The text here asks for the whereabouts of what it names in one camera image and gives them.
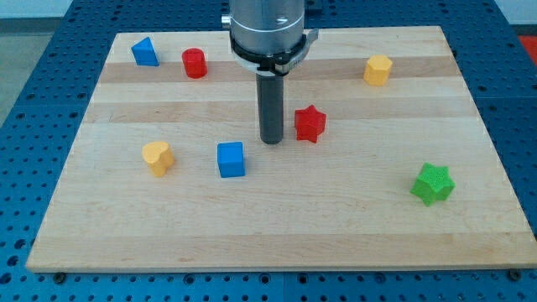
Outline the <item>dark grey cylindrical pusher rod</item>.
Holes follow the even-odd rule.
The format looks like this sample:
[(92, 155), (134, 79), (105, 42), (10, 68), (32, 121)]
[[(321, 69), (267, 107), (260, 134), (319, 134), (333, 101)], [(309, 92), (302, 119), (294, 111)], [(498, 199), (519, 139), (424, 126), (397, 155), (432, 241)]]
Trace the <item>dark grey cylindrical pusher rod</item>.
[(261, 140), (280, 143), (284, 136), (284, 78), (256, 75)]

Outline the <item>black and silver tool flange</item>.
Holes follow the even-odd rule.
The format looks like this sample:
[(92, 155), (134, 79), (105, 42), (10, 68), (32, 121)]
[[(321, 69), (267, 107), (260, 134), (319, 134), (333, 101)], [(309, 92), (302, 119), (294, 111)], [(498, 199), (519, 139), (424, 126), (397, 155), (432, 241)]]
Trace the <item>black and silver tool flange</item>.
[(298, 44), (277, 54), (256, 54), (244, 49), (230, 36), (235, 60), (245, 69), (261, 76), (286, 76), (308, 55), (311, 45), (318, 39), (319, 29), (302, 34)]

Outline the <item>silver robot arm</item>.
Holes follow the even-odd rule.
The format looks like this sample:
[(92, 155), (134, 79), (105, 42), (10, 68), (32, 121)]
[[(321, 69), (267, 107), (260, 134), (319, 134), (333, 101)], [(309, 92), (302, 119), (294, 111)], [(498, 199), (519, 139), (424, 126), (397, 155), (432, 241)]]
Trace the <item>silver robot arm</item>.
[(221, 16), (235, 60), (256, 75), (261, 140), (284, 136), (284, 77), (308, 55), (319, 30), (305, 32), (303, 0), (230, 0)]

